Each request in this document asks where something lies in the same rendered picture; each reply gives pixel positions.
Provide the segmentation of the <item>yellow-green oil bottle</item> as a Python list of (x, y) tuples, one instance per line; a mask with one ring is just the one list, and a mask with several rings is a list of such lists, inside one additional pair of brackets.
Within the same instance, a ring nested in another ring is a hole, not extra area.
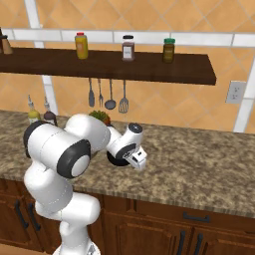
[(30, 111), (28, 112), (28, 119), (30, 123), (34, 123), (41, 119), (40, 113), (35, 109), (34, 103), (31, 100), (31, 97), (28, 97), (28, 106)]

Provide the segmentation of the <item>dark wooden wall shelf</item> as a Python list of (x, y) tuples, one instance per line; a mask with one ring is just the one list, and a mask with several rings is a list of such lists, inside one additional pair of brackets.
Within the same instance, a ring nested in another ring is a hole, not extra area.
[(80, 60), (75, 50), (14, 48), (0, 54), (0, 72), (214, 86), (216, 76), (207, 55), (175, 54), (164, 63), (161, 53), (135, 52), (125, 62), (117, 51), (90, 51)]

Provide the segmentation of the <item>white wall socket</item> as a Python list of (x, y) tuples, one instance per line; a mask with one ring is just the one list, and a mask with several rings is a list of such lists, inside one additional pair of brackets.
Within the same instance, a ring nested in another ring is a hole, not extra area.
[(226, 104), (239, 104), (242, 101), (246, 83), (242, 81), (231, 81), (226, 97)]

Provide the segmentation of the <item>grey hanging ladle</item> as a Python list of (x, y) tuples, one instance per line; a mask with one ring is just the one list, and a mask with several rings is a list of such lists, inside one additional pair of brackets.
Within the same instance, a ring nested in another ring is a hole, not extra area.
[(113, 82), (110, 82), (110, 98), (105, 102), (105, 108), (113, 110), (116, 107), (116, 101), (113, 99)]

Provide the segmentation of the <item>brown cupboard door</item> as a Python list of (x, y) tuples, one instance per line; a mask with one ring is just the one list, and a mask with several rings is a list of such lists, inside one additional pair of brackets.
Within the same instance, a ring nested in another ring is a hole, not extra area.
[(34, 204), (34, 214), (37, 222), (41, 225), (40, 231), (36, 231), (39, 241), (45, 252), (53, 254), (61, 244), (61, 236), (59, 233), (60, 222), (45, 218), (39, 215), (35, 209), (35, 200), (32, 197), (26, 197), (26, 206), (31, 202)]
[(0, 241), (20, 245), (27, 241), (27, 236), (15, 202), (15, 197), (0, 194)]
[(190, 255), (199, 233), (203, 234), (199, 255), (255, 255), (255, 236), (203, 228), (194, 229)]
[(191, 228), (183, 224), (113, 213), (109, 218), (111, 255), (176, 255), (181, 230), (185, 231), (181, 255), (187, 250)]

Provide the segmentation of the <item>grey hanging slotted spatula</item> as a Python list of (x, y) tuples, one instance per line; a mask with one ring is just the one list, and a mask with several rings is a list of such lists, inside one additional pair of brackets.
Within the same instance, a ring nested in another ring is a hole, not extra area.
[(123, 96), (120, 100), (119, 112), (121, 114), (126, 114), (128, 112), (128, 99), (126, 96)]

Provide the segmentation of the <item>brown jar with black lid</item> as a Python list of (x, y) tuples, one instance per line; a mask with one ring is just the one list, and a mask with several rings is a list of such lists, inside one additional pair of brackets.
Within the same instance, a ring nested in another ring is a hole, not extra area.
[(134, 60), (134, 41), (133, 35), (123, 35), (123, 60)]

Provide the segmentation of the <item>grey hanging fork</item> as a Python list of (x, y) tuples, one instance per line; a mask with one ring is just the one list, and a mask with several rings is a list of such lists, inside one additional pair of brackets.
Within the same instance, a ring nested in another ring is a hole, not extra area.
[(99, 85), (99, 102), (100, 102), (100, 107), (102, 107), (103, 103), (104, 103), (104, 97), (102, 95), (101, 79), (100, 78), (98, 78), (98, 85)]

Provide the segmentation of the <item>green potted plant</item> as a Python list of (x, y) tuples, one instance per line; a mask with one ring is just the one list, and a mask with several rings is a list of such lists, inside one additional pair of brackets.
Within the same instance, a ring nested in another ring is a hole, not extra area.
[(111, 123), (111, 118), (109, 115), (103, 111), (92, 111), (90, 112), (90, 116), (100, 120), (105, 125), (109, 125)]

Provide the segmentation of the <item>grey hanging spoon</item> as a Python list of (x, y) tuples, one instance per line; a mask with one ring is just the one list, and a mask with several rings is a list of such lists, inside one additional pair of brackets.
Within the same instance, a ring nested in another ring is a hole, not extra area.
[(92, 79), (89, 78), (89, 85), (90, 85), (90, 90), (89, 90), (89, 106), (93, 108), (95, 106), (95, 94), (93, 91), (92, 87)]

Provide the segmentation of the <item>yellow bottle with red cap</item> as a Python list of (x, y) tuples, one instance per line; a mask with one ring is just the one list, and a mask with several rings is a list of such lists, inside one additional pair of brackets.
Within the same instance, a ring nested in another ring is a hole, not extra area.
[(81, 60), (88, 58), (89, 49), (88, 49), (88, 39), (83, 32), (78, 32), (75, 36), (75, 44), (77, 50), (77, 56)]

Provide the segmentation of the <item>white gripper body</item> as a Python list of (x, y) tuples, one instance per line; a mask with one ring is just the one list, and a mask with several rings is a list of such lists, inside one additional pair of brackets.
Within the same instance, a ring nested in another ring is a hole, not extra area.
[(138, 160), (134, 156), (130, 157), (128, 160), (129, 164), (136, 170), (142, 171), (145, 168), (146, 159)]

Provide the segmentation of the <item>olive jar with green lid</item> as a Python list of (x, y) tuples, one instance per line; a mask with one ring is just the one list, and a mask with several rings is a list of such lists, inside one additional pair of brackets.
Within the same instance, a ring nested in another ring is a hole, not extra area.
[(165, 63), (171, 63), (174, 58), (175, 40), (173, 38), (165, 38), (163, 41), (162, 59)]

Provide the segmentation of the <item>brown drawer front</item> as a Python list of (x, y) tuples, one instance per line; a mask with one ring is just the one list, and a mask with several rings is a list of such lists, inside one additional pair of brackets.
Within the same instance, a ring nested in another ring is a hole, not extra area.
[[(150, 217), (181, 221), (188, 224), (197, 224), (206, 227), (221, 228), (232, 231), (242, 231), (246, 234), (255, 234), (255, 218), (247, 218), (242, 216), (229, 215), (224, 213), (216, 213), (206, 210), (197, 210), (173, 205), (159, 204), (154, 202), (137, 200), (134, 206), (139, 214)], [(210, 216), (210, 222), (199, 222), (183, 219), (183, 212), (186, 211), (189, 215), (204, 217)]]

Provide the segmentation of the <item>dark vinegar bottle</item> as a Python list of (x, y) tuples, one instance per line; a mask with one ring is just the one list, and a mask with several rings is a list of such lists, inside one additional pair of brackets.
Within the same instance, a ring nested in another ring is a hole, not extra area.
[(55, 126), (57, 126), (57, 118), (56, 115), (50, 110), (50, 105), (48, 101), (44, 101), (44, 106), (45, 106), (45, 113), (44, 113), (44, 120), (48, 123), (51, 123)]

